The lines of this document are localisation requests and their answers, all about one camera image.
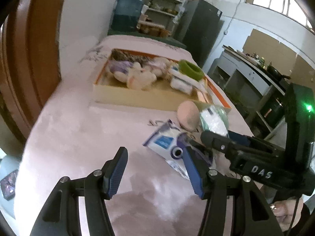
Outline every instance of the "brown egg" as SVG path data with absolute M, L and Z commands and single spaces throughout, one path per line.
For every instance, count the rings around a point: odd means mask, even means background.
M 199 124 L 199 110 L 192 101 L 184 101 L 177 109 L 177 119 L 187 131 L 194 131 Z

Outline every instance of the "green roll of tape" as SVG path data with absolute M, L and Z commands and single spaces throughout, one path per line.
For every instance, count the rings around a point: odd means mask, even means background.
M 179 71 L 187 75 L 188 77 L 195 79 L 196 81 L 200 81 L 204 77 L 204 72 L 201 70 L 199 66 L 196 66 L 187 60 L 181 60 L 178 62 Z

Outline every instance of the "window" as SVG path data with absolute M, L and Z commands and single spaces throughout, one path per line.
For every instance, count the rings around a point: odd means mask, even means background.
M 286 15 L 314 32 L 308 18 L 295 0 L 246 0 L 246 2 Z

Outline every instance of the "dark gray refrigerator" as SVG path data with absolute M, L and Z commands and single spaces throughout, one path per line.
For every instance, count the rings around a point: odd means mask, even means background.
M 189 1 L 174 34 L 201 68 L 218 36 L 221 15 L 219 9 L 205 0 Z

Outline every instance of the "tablecloth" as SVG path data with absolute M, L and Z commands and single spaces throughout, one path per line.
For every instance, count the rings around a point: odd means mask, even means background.
M 25 146 L 15 196 L 21 236 L 30 234 L 43 204 L 62 176 L 87 176 L 112 159 L 120 146 L 128 149 L 129 160 L 117 195 L 106 201 L 116 236 L 198 233 L 206 201 L 194 194 L 189 180 L 142 146 L 156 129 L 148 126 L 149 120 L 176 122 L 176 114 L 93 102 L 92 83 L 112 48 L 194 62 L 190 53 L 181 48 L 120 35 L 106 37 L 71 68 L 43 108 Z M 252 135 L 232 103 L 230 106 L 230 130 Z M 83 197 L 79 203 L 82 235 L 89 235 Z

